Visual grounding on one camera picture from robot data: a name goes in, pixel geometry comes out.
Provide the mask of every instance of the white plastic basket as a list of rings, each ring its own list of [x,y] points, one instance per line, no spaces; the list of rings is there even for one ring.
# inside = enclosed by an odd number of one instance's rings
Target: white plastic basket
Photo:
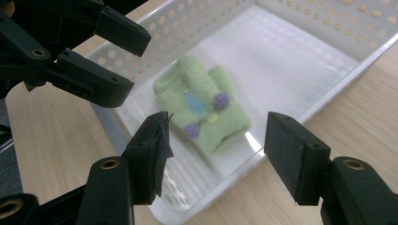
[[[397,0],[175,0],[138,23],[152,35],[142,58],[106,43],[88,58],[135,86],[115,110],[93,106],[121,154],[144,119],[161,109],[152,84],[182,54],[226,68],[253,125],[208,155],[171,129],[175,157],[150,210],[181,224],[210,205],[261,159],[267,113],[308,121],[398,39]]]

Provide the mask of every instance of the green fabric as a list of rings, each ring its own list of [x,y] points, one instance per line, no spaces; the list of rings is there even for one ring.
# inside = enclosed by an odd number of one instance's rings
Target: green fabric
[[[221,67],[206,71],[192,56],[182,56],[153,85],[156,100],[169,113],[172,123],[184,131],[196,124],[199,134],[192,140],[210,153],[224,149],[247,131],[251,121],[235,101],[228,77]],[[229,103],[218,109],[214,97],[226,93]]]

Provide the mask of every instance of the table surface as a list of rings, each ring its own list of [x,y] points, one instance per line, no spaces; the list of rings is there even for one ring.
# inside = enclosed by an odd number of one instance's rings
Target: table surface
[[[151,0],[129,17],[158,6]],[[85,54],[103,40],[76,48]],[[331,158],[348,156],[371,164],[398,193],[398,44],[307,125],[331,147]],[[25,193],[45,203],[86,182],[89,168],[115,151],[88,102],[47,84],[7,96]],[[135,206],[136,224],[159,224],[146,206]],[[188,224],[322,224],[319,206],[295,205],[266,160]]]

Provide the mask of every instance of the purple pom pom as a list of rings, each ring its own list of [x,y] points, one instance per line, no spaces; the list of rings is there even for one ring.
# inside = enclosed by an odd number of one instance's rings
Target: purple pom pom
[[[184,132],[188,137],[194,139],[199,136],[199,126],[197,124],[191,124],[184,127]]]
[[[222,109],[227,106],[229,103],[229,96],[228,94],[221,92],[214,97],[214,108]]]

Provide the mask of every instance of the yellow button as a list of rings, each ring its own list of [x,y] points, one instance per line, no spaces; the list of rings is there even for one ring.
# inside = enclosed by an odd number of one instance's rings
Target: yellow button
[[[215,124],[218,119],[219,117],[217,116],[217,114],[213,113],[207,118],[207,121],[209,122],[209,124]]]

